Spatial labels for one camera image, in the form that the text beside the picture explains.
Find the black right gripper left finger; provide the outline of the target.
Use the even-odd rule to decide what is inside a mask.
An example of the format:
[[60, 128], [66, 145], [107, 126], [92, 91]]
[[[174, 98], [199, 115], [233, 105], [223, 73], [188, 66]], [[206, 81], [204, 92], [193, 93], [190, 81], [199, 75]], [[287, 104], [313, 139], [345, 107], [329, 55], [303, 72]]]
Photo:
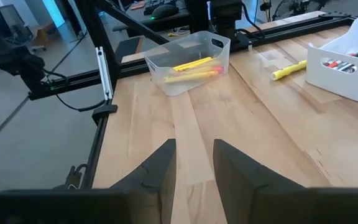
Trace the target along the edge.
[[176, 140], [167, 139], [108, 189], [0, 192], [0, 223], [170, 223], [176, 177]]

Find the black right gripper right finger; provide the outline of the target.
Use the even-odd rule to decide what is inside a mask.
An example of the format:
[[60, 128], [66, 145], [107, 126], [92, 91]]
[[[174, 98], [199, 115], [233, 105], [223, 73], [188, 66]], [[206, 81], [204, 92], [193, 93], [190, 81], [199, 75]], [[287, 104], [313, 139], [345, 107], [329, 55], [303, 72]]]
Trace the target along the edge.
[[213, 165], [228, 223], [358, 223], [358, 188], [304, 187], [222, 139]]

